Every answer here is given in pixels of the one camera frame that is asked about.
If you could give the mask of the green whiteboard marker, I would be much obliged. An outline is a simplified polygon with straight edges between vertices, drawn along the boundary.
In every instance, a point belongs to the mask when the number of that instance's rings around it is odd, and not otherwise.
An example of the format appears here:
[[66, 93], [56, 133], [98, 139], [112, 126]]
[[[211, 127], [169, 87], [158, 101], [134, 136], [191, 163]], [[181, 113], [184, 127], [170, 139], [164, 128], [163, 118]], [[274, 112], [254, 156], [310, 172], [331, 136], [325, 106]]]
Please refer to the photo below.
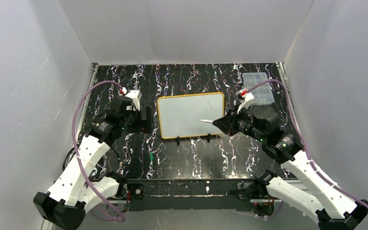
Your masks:
[[200, 121], [204, 123], [210, 123], [210, 124], [213, 123], [213, 120], [207, 120], [207, 119], [200, 119]]

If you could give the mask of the green marker cap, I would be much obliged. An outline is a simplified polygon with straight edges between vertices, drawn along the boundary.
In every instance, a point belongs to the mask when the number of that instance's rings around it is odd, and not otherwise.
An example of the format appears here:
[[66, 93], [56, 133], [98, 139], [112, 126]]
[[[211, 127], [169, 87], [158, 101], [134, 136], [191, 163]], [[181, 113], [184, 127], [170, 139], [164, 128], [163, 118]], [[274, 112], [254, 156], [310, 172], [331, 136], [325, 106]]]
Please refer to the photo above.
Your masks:
[[153, 159], [154, 159], [154, 154], [153, 154], [153, 152], [150, 152], [150, 154], [149, 154], [149, 159], [150, 159], [150, 161], [153, 161]]

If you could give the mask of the yellow framed whiteboard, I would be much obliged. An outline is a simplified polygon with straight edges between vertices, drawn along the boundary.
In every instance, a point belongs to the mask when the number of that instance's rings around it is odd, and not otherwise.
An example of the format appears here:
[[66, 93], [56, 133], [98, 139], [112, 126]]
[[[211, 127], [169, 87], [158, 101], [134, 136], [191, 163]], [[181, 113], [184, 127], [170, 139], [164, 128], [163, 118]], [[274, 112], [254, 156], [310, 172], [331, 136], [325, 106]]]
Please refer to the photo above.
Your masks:
[[224, 116], [224, 94], [221, 92], [160, 97], [156, 106], [162, 139], [222, 133], [212, 124], [203, 122]]

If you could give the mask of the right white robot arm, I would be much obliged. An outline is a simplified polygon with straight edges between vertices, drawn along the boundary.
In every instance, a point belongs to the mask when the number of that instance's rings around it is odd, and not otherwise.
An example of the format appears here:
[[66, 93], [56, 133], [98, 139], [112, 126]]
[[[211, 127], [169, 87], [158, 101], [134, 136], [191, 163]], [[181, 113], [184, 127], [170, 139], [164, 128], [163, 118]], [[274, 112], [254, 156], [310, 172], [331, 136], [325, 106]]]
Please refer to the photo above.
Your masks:
[[307, 188], [303, 191], [266, 170], [254, 180], [253, 190], [261, 196], [279, 198], [312, 219], [321, 230], [353, 230], [368, 214], [368, 201], [344, 195], [337, 183], [327, 183], [323, 171], [303, 151], [292, 134], [281, 130], [280, 116], [268, 105], [259, 105], [249, 116], [237, 107], [212, 125], [224, 134], [243, 133], [262, 143], [262, 150], [294, 174]]

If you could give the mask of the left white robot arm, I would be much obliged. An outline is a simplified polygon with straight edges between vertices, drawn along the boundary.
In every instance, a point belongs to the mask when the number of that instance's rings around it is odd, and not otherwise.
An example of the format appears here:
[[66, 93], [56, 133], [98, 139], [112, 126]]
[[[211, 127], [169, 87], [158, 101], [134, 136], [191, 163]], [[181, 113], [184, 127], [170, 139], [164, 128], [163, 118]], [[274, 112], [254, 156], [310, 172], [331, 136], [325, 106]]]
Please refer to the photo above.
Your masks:
[[127, 133], [150, 133], [152, 109], [140, 106], [141, 92], [131, 90], [113, 98], [109, 109], [97, 115], [84, 130], [82, 141], [63, 173], [33, 203], [43, 219], [64, 230], [76, 230], [86, 214], [104, 199], [118, 194], [122, 175], [109, 172], [99, 182], [89, 176], [111, 145]]

